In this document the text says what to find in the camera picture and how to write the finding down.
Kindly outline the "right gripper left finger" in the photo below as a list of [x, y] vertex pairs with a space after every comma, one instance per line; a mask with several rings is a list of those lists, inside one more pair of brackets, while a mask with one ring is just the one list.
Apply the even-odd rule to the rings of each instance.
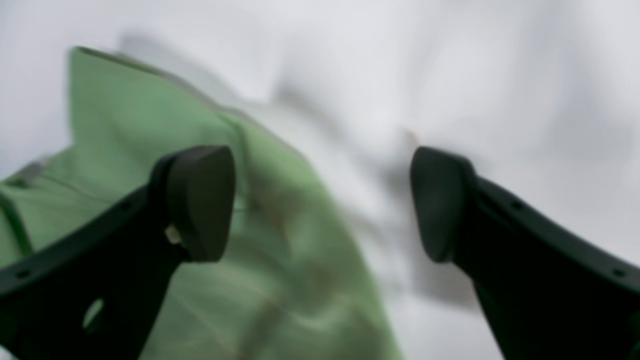
[[223, 257], [236, 167], [228, 146], [161, 158], [148, 184], [1, 271], [1, 346], [19, 360], [137, 360], [183, 263]]

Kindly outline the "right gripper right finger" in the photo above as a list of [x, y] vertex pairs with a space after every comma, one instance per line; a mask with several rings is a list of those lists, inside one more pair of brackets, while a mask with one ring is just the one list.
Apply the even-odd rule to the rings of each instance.
[[427, 257], [454, 264], [506, 360], [637, 360], [640, 271], [480, 177], [419, 146], [410, 187]]

